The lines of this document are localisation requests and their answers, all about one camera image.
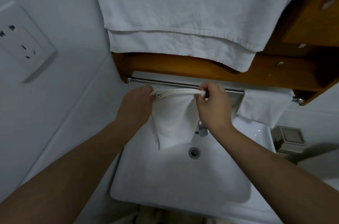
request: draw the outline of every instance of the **person's left hand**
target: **person's left hand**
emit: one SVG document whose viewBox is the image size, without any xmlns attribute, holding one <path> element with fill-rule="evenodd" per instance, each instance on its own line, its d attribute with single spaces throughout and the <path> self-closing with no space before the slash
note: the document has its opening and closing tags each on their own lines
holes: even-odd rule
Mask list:
<svg viewBox="0 0 339 224">
<path fill-rule="evenodd" d="M 149 119 L 155 97 L 150 86 L 138 87 L 128 92 L 122 99 L 115 122 L 136 133 Z"/>
</svg>

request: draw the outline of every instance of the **wooden cabinet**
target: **wooden cabinet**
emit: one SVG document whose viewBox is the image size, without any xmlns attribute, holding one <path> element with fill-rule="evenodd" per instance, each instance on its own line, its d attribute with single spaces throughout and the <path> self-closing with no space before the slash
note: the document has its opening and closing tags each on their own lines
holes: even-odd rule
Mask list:
<svg viewBox="0 0 339 224">
<path fill-rule="evenodd" d="M 190 56 L 113 53 L 113 58 L 125 82 L 143 71 L 285 87 L 306 105 L 339 81 L 339 0 L 292 0 L 247 72 Z"/>
</svg>

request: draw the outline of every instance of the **sink drain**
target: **sink drain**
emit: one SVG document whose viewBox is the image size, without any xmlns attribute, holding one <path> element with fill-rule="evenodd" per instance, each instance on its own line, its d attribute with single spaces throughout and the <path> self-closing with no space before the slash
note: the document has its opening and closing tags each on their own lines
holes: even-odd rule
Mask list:
<svg viewBox="0 0 339 224">
<path fill-rule="evenodd" d="M 189 149 L 189 157 L 191 157 L 192 159 L 197 159 L 200 156 L 200 150 L 197 149 L 196 147 L 191 147 Z"/>
</svg>

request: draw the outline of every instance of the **white outlet plate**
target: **white outlet plate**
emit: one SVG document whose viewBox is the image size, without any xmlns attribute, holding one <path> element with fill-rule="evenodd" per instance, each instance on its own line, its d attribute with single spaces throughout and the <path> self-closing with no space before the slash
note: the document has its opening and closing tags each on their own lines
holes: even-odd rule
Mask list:
<svg viewBox="0 0 339 224">
<path fill-rule="evenodd" d="M 0 7 L 0 65 L 2 75 L 27 80 L 56 51 L 32 18 L 16 2 Z"/>
</svg>

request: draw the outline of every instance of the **hanging towel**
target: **hanging towel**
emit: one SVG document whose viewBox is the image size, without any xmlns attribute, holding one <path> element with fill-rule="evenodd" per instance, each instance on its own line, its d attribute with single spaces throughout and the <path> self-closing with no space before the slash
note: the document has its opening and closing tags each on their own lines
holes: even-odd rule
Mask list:
<svg viewBox="0 0 339 224">
<path fill-rule="evenodd" d="M 284 93 L 245 89 L 237 114 L 274 128 L 292 98 L 291 89 Z"/>
<path fill-rule="evenodd" d="M 199 121 L 194 94 L 205 95 L 197 89 L 156 90 L 152 119 L 159 138 L 159 149 L 188 143 Z"/>
<path fill-rule="evenodd" d="M 290 0 L 98 0 L 111 51 L 189 55 L 240 72 Z"/>
</svg>

